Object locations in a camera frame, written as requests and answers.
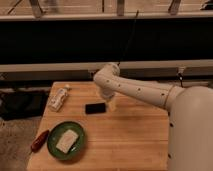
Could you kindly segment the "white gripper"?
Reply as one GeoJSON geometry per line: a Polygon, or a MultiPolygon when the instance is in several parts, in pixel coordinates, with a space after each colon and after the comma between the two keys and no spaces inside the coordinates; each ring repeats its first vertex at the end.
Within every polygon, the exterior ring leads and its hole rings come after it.
{"type": "Polygon", "coordinates": [[[113,99],[113,97],[115,96],[115,92],[110,90],[110,89],[106,89],[106,88],[101,88],[100,91],[100,96],[106,100],[109,101],[108,102],[108,108],[110,111],[115,111],[116,110],[116,100],[113,99]]]}

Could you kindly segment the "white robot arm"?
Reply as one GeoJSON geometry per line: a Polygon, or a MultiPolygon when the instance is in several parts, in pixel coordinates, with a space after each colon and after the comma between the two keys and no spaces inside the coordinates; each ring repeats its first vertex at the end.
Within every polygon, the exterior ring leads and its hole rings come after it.
{"type": "Polygon", "coordinates": [[[118,92],[168,112],[168,171],[213,171],[212,88],[122,78],[116,63],[107,63],[93,80],[103,99],[118,92]]]}

